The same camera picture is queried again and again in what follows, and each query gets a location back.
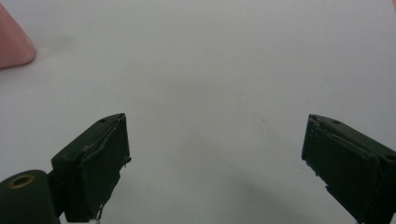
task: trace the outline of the pink object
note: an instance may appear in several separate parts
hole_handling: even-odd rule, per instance
[[[34,57],[32,41],[0,3],[0,69],[29,63]]]

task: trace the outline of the screw hole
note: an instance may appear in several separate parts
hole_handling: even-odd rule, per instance
[[[8,187],[11,189],[20,189],[29,185],[34,180],[34,175],[20,175],[15,177],[11,182],[9,182]]]

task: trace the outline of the white table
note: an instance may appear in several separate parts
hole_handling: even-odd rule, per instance
[[[0,179],[124,112],[104,224],[354,223],[301,160],[308,114],[396,149],[390,0],[2,3],[37,55],[0,70]]]

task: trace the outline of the white surface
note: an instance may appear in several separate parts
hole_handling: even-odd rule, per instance
[[[0,70],[0,179],[125,112],[102,223],[354,223],[301,160],[309,113],[396,148],[390,0],[3,5],[33,63]]]

